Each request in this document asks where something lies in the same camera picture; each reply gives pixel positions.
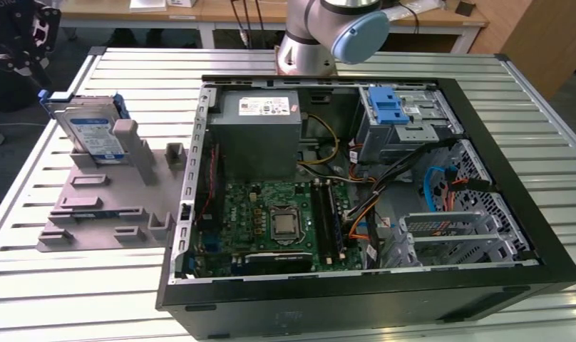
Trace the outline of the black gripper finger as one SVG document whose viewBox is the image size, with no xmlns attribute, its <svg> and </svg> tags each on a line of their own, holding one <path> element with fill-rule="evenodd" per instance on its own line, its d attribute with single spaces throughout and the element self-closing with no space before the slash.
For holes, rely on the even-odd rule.
<svg viewBox="0 0 576 342">
<path fill-rule="evenodd" d="M 0 70 L 28 78 L 40 88 L 49 88 L 51 81 L 46 73 L 49 60 L 42 51 L 16 50 L 0 52 Z"/>
<path fill-rule="evenodd" d="M 34 6 L 28 24 L 35 49 L 53 49 L 59 29 L 61 11 L 50 6 Z"/>
</svg>

